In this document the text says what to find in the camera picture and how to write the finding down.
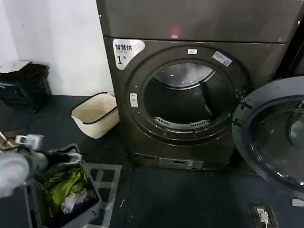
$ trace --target white wall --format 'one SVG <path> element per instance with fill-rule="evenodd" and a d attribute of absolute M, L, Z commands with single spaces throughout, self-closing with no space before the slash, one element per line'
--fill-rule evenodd
<path fill-rule="evenodd" d="M 0 66 L 18 58 L 10 24 L 3 2 L 0 0 Z"/>
<path fill-rule="evenodd" d="M 53 94 L 113 89 L 95 0 L 0 1 L 18 58 L 50 66 Z"/>

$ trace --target laundry basket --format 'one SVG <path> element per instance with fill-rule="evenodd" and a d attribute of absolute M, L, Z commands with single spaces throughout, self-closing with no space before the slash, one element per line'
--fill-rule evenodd
<path fill-rule="evenodd" d="M 78 153 L 78 147 L 74 144 L 68 146 L 66 150 L 75 149 Z M 48 203 L 48 191 L 44 187 L 45 181 L 54 176 L 55 173 L 63 170 L 80 168 L 85 172 L 88 180 L 87 191 L 91 196 L 81 209 L 78 209 L 67 215 L 52 215 Z M 102 200 L 94 186 L 90 173 L 85 168 L 85 163 L 71 164 L 66 166 L 56 166 L 37 174 L 30 186 L 25 188 L 25 200 L 28 212 L 29 228 L 81 228 L 83 225 L 90 223 L 99 216 Z"/>
<path fill-rule="evenodd" d="M 95 94 L 76 106 L 71 117 L 87 136 L 98 139 L 119 122 L 116 99 L 111 92 Z"/>

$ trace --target power cord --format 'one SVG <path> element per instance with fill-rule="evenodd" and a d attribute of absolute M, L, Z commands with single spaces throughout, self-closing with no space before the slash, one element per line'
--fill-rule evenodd
<path fill-rule="evenodd" d="M 264 209 L 257 209 L 257 212 L 261 222 L 265 224 L 265 228 L 268 228 L 269 216 L 267 211 L 264 211 Z"/>

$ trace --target dryer label sticker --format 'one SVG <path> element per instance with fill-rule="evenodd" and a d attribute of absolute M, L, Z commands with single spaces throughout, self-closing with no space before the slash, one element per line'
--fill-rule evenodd
<path fill-rule="evenodd" d="M 113 50 L 116 67 L 124 70 L 129 62 L 144 50 L 144 42 L 139 39 L 114 39 Z"/>
<path fill-rule="evenodd" d="M 188 55 L 196 55 L 198 53 L 197 49 L 188 49 L 187 54 Z"/>
<path fill-rule="evenodd" d="M 232 60 L 230 58 L 228 58 L 227 56 L 223 55 L 219 51 L 216 51 L 214 53 L 214 55 L 212 56 L 212 58 L 214 58 L 216 61 L 220 62 L 221 64 L 223 64 L 223 65 L 225 65 L 227 67 L 230 65 L 230 63 L 232 63 Z"/>

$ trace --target front-load dryer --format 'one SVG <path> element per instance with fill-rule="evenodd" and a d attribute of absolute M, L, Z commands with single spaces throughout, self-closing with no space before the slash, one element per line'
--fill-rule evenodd
<path fill-rule="evenodd" d="M 235 108 L 273 78 L 303 16 L 297 0 L 97 6 L 130 157 L 193 170 L 229 162 Z"/>

